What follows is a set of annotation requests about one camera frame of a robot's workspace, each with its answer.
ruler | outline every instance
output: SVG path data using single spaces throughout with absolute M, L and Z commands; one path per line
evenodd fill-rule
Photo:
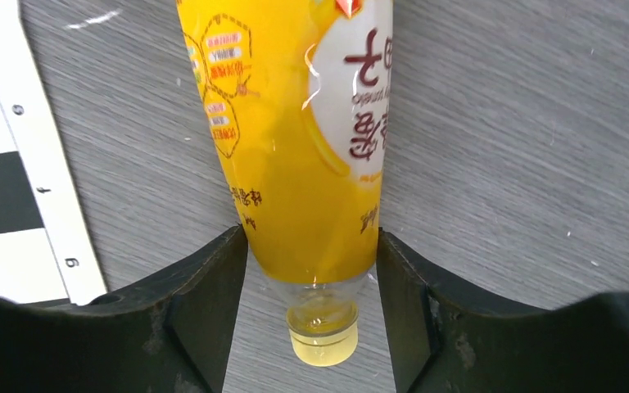
M 77 305 L 106 293 L 17 0 L 0 0 L 0 296 Z

squeeze bottle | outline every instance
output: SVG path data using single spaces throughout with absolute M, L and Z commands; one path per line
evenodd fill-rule
M 176 0 L 229 195 L 297 357 L 358 344 L 387 147 L 392 0 Z

